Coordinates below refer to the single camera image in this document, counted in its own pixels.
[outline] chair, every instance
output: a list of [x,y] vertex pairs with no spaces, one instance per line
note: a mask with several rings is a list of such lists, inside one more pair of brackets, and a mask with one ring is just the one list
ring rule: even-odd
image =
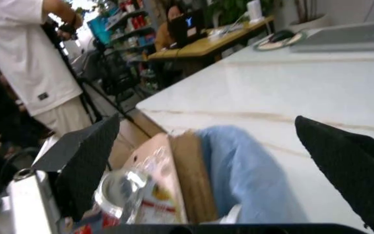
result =
[[140,98],[144,98],[136,89],[140,81],[134,78],[131,69],[118,52],[104,55],[99,51],[91,51],[84,60],[82,71],[78,73],[79,76],[91,82],[100,80],[102,90],[105,94],[114,96],[115,103],[119,107],[122,101],[133,95],[133,93],[126,92],[129,89],[132,89]]

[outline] marble surface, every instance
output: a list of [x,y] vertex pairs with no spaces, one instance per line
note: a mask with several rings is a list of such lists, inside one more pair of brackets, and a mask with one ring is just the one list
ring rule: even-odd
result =
[[303,115],[374,137],[374,52],[292,54],[251,47],[140,102],[137,108],[167,132],[231,124],[247,130],[285,170],[311,222],[366,232],[300,143]]

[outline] white t-shirt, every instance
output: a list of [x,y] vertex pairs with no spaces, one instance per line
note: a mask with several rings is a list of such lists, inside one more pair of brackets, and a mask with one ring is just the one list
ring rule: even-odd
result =
[[43,0],[0,0],[0,70],[31,116],[81,94],[41,28]]

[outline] white shorts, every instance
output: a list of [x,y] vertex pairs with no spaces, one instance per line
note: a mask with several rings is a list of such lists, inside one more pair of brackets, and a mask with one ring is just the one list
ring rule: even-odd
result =
[[79,97],[75,97],[60,106],[34,116],[47,128],[56,132],[60,138],[68,132],[77,131],[91,125],[89,116]]

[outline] wooden desk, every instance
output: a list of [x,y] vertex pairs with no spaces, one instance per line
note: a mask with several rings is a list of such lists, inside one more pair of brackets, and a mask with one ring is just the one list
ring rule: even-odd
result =
[[264,21],[255,24],[245,24],[244,29],[231,32],[226,34],[223,38],[210,41],[207,38],[203,38],[193,42],[192,44],[186,45],[181,49],[173,49],[156,52],[148,56],[148,60],[169,60],[169,59],[210,59],[212,60],[215,55],[222,51],[238,44],[243,41],[248,41],[250,38],[257,36],[260,32],[267,30],[266,24],[269,24],[271,29],[274,30],[273,16],[265,18]]

